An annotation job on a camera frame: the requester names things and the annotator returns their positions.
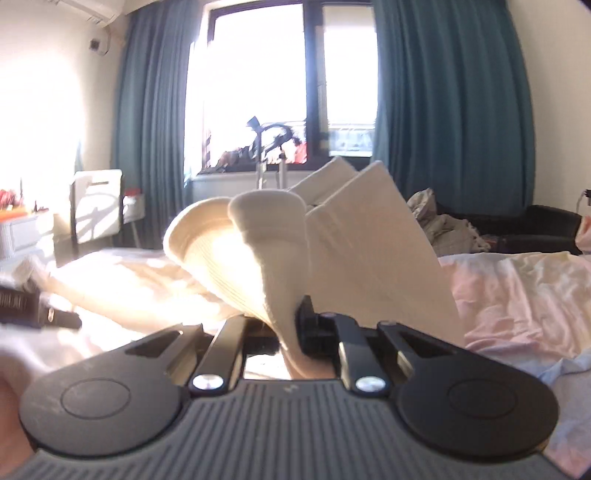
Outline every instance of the black sofa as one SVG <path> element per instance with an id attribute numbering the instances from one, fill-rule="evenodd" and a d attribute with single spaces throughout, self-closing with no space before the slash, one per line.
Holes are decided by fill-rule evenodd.
<path id="1" fill-rule="evenodd" d="M 481 235 L 492 238 L 492 251 L 497 253 L 582 254 L 574 243 L 582 217 L 566 210 L 532 205 L 519 217 L 497 217 L 454 213 L 438 204 L 437 213 L 468 220 Z"/>

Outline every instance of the power outlet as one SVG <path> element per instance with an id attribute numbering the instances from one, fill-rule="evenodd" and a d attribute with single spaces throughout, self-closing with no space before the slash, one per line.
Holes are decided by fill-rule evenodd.
<path id="1" fill-rule="evenodd" d="M 89 46 L 89 48 L 90 48 L 92 51 L 99 51 L 99 48 L 100 48 L 100 40 L 97 40 L 96 38 L 93 38 L 93 39 L 90 41 L 90 46 Z"/>

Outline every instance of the bed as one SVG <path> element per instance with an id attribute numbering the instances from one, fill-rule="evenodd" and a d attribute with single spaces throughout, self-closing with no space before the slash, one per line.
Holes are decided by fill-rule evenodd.
<path id="1" fill-rule="evenodd" d="M 545 454 L 577 478 L 591 465 L 591 257 L 483 253 L 443 257 L 440 264 L 467 347 L 554 390 L 560 422 Z M 31 454 L 15 412 L 18 396 L 36 376 L 177 323 L 203 323 L 214 332 L 236 313 L 158 252 L 96 252 L 42 281 L 56 306 L 80 313 L 83 328 L 3 327 L 0 475 Z M 251 370 L 288 378 L 280 355 L 255 361 Z"/>

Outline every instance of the glass pane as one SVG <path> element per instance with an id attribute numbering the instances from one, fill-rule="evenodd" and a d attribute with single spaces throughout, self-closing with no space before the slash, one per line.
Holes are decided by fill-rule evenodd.
<path id="1" fill-rule="evenodd" d="M 326 5 L 323 13 L 330 155 L 370 157 L 378 110 L 374 9 Z"/>
<path id="2" fill-rule="evenodd" d="M 281 5 L 236 12 L 216 20 L 210 44 L 210 84 L 206 100 L 210 166 L 252 144 L 246 123 L 256 116 L 262 125 L 291 126 L 295 141 L 284 145 L 288 162 L 306 161 L 306 52 L 303 10 Z M 269 130 L 263 143 L 279 130 Z M 279 149 L 269 154 L 276 161 Z"/>

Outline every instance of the air conditioner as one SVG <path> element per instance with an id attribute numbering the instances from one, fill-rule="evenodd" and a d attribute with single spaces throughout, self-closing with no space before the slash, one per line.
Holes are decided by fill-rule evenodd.
<path id="1" fill-rule="evenodd" d="M 47 0 L 49 3 L 70 8 L 95 25 L 109 25 L 123 13 L 125 0 Z"/>

